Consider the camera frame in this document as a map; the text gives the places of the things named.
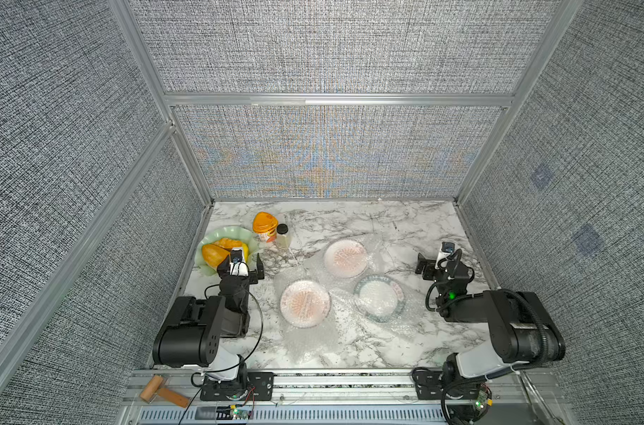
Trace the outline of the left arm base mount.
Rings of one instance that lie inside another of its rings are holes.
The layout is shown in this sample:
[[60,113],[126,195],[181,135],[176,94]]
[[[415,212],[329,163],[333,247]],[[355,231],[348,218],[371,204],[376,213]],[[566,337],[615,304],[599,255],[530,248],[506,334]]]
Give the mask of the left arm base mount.
[[238,373],[234,380],[221,380],[206,376],[201,385],[199,399],[220,403],[245,404],[250,401],[271,401],[275,375],[272,372]]

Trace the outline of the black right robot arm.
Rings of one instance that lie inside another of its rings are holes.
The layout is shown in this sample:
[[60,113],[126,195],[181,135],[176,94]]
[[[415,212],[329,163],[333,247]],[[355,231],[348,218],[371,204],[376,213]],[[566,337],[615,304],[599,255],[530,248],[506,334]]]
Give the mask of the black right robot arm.
[[541,368],[561,361],[564,338],[534,292],[507,289],[468,292],[475,271],[460,249],[436,260],[417,256],[415,273],[429,281],[424,305],[448,323],[484,323],[489,338],[465,352],[447,357],[439,370],[417,367],[411,372],[417,396],[433,400],[445,389],[454,398],[468,398],[474,388],[496,377]]

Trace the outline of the orange sunburst dinner plate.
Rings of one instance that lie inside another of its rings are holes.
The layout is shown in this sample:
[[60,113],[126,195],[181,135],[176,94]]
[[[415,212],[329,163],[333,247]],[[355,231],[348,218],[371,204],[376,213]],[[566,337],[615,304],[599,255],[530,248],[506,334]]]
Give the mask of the orange sunburst dinner plate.
[[297,329],[318,326],[329,315],[332,307],[329,292],[311,280],[291,283],[280,298],[280,311],[283,318]]

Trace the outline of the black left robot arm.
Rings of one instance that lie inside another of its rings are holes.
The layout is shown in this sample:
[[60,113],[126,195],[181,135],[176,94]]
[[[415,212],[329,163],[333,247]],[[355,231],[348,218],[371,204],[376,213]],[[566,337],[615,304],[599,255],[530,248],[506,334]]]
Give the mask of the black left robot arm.
[[202,401],[242,401],[256,395],[247,371],[249,356],[228,352],[220,342],[247,336],[249,303],[258,303],[251,287],[263,280],[264,266],[256,255],[256,265],[249,267],[241,251],[234,250],[217,273],[217,295],[175,299],[152,345],[152,358],[156,365],[198,368]]

